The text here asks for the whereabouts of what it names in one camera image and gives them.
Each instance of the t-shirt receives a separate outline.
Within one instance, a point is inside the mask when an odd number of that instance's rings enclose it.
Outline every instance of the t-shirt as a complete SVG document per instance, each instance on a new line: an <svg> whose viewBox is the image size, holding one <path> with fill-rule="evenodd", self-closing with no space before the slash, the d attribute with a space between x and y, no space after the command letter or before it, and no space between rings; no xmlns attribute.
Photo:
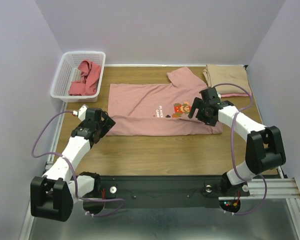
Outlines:
<svg viewBox="0 0 300 240"><path fill-rule="evenodd" d="M169 84L111 84L108 114L116 122L108 136L179 136L220 134L222 124L208 126L188 118L206 83L189 68L167 73Z"/></svg>

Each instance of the wooden tabletop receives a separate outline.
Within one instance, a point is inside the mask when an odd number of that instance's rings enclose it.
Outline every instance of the wooden tabletop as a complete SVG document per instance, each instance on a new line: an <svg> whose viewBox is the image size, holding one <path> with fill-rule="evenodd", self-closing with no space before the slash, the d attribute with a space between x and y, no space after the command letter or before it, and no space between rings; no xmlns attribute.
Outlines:
<svg viewBox="0 0 300 240"><path fill-rule="evenodd" d="M98 100L87 103L92 108L108 110L110 84L168 84L167 73L178 67L106 67ZM189 67L204 79L202 67ZM248 97L223 98L239 109L250 102ZM78 110L83 103L68 103L67 110ZM261 122L255 104L244 113ZM66 114L57 145L57 152L66 147L71 131L80 120ZM235 135L236 163L245 159L246 143ZM84 156L76 173L96 172L100 175L221 175L232 169L230 128L222 134L187 136L106 136Z"/></svg>

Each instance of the shirt sleeve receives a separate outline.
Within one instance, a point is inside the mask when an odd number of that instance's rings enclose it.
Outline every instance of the shirt sleeve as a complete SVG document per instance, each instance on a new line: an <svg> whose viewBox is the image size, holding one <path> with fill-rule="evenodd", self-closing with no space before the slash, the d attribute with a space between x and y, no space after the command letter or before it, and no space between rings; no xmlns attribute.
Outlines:
<svg viewBox="0 0 300 240"><path fill-rule="evenodd" d="M201 87L202 89L205 89L208 87L202 79L194 75L192 71L185 66L172 72L168 72L167 76L177 88Z"/></svg>

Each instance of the white laundry basket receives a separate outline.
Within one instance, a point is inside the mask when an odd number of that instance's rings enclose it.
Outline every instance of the white laundry basket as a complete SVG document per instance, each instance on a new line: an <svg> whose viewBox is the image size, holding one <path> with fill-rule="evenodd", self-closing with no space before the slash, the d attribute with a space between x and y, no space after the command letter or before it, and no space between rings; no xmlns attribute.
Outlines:
<svg viewBox="0 0 300 240"><path fill-rule="evenodd" d="M81 71L78 66L84 59L101 66L100 78L96 83L96 93L91 96L70 96L68 91L71 82L80 80ZM95 103L100 93L102 77L104 74L106 54L102 51L68 51L63 54L58 69L54 76L50 95L53 98L61 99L66 103Z"/></svg>

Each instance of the gray wall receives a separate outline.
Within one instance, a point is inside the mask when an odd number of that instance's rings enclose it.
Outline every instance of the gray wall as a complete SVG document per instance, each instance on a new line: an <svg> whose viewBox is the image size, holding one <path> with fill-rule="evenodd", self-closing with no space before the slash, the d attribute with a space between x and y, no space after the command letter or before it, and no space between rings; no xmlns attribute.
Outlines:
<svg viewBox="0 0 300 240"><path fill-rule="evenodd" d="M36 0L61 50L107 64L248 64L284 0Z"/></svg>
<svg viewBox="0 0 300 240"><path fill-rule="evenodd" d="M60 111L49 95L61 50L33 0L0 1L0 240L19 238L30 182L46 158L33 159L40 129ZM37 152L50 147L52 130Z"/></svg>
<svg viewBox="0 0 300 240"><path fill-rule="evenodd" d="M300 190L300 1L284 3L247 70L263 122L281 129L283 170Z"/></svg>

